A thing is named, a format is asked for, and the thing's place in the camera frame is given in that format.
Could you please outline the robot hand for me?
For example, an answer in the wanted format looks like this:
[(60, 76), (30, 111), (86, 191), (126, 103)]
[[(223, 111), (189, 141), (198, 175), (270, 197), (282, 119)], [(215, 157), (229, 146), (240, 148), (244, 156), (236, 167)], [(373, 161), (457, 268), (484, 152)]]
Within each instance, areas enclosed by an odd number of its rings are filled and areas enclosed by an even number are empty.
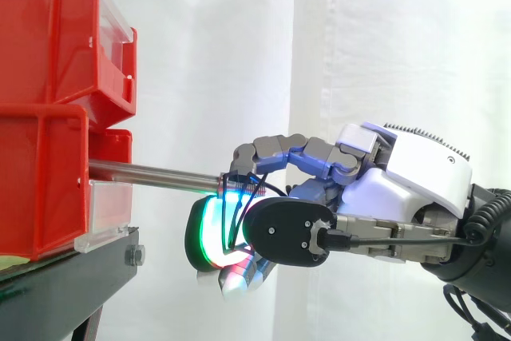
[(314, 268), (331, 252), (442, 264), (465, 213), (468, 157), (420, 129), (349, 124), (329, 144), (294, 134), (239, 146), (218, 193), (191, 208), (188, 262), (224, 297), (277, 265)]

